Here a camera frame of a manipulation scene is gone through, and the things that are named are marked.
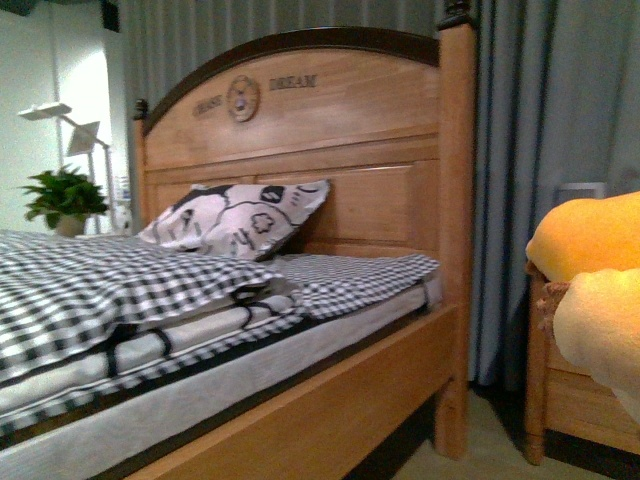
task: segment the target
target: wooden bed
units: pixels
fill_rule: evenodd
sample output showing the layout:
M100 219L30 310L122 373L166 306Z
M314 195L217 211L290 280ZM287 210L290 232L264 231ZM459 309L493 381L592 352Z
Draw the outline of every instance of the wooden bed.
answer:
M149 116L139 102L145 224L193 183L328 178L330 197L289 250L424 253L441 261L445 300L131 479L341 478L433 395L437 451L464 454L475 38L466 2L452 3L439 42L367 28L278 34L211 60ZM230 113L243 76L257 109Z
M525 456L539 465L546 430L640 454L640 426L624 411L611 389L591 379L560 354L555 342L538 328L536 307L547 282L535 266L532 275L525 410Z

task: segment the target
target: pillowcase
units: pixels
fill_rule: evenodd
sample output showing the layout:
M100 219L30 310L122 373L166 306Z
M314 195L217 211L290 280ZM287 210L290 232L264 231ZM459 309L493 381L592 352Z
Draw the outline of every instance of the pillowcase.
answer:
M328 192L328 180L300 185L193 185L138 237L179 251L258 260L280 248Z

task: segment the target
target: curtain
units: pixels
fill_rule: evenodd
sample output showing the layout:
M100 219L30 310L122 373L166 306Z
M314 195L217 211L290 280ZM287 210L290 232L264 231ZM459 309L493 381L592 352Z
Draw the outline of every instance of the curtain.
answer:
M442 0L120 0L118 8L128 93L151 108L206 61L265 35L353 25L435 36L444 15Z
M633 0L480 4L469 376L481 385L523 384L525 247L558 187L611 187L638 172L637 10Z

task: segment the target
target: white lamp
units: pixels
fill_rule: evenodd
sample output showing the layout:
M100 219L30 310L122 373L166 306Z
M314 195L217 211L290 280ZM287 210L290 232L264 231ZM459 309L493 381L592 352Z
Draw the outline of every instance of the white lamp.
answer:
M80 155L86 153L89 158L89 176L91 181L94 180L94 168L93 168L93 147L96 143L100 144L104 149L104 159L107 167L107 190L109 195L109 218L111 220L111 228L116 229L115 218L115 199L113 198L113 184L111 172L111 157L109 153L109 145L97 137L98 127L100 122L91 122L85 125L79 125L69 117L67 113L71 113L71 107L64 103L53 102L43 103L42 105L33 105L27 110L18 112L18 115L27 120L42 120L43 118L60 118L74 127L73 135L71 137L71 143L67 150L67 156ZM96 223L98 233L100 233L99 223Z

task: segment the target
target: stuffed animal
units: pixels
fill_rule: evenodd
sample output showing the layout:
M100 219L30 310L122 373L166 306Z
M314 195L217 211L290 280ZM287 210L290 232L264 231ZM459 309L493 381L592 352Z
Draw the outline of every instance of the stuffed animal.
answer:
M551 280L542 328L640 422L640 192L556 207L527 257Z

